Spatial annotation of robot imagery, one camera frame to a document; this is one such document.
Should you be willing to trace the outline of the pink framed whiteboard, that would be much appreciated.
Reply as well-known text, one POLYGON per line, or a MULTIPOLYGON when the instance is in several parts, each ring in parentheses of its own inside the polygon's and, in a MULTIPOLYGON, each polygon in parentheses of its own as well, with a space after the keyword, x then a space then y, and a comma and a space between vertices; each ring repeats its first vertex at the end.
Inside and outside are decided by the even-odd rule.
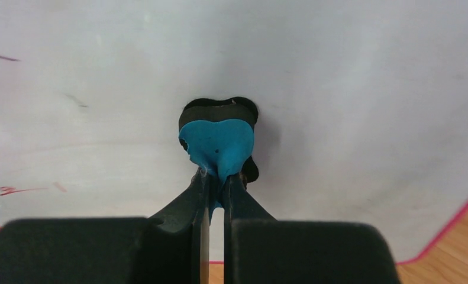
POLYGON ((468 200, 468 1, 0 1, 0 224, 152 215, 195 98, 260 111, 248 191, 395 258, 468 200))

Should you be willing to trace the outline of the blue black foam eraser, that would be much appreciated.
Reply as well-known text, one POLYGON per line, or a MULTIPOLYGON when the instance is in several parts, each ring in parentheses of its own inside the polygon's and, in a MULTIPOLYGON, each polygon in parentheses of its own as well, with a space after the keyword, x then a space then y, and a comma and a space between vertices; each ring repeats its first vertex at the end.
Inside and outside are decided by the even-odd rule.
POLYGON ((244 184, 259 177, 252 153, 259 110, 245 97, 190 101, 179 117, 178 139, 192 163, 218 179, 209 198, 209 210, 222 207, 227 178, 241 175, 244 184))

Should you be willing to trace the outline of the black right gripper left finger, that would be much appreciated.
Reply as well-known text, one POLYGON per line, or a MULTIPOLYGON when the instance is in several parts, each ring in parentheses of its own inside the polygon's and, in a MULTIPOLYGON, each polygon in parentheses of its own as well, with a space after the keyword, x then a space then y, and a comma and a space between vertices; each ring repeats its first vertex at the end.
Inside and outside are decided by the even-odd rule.
POLYGON ((148 218, 8 222, 0 229, 0 283, 207 283, 211 186, 197 171, 148 218))

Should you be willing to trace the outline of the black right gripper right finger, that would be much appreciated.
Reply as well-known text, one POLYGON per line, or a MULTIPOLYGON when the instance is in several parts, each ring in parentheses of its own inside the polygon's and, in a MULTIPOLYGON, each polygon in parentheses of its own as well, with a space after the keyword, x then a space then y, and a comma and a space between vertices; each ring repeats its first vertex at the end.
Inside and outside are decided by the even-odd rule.
POLYGON ((360 222, 278 221, 230 176, 223 190, 225 283, 399 283, 389 246, 360 222))

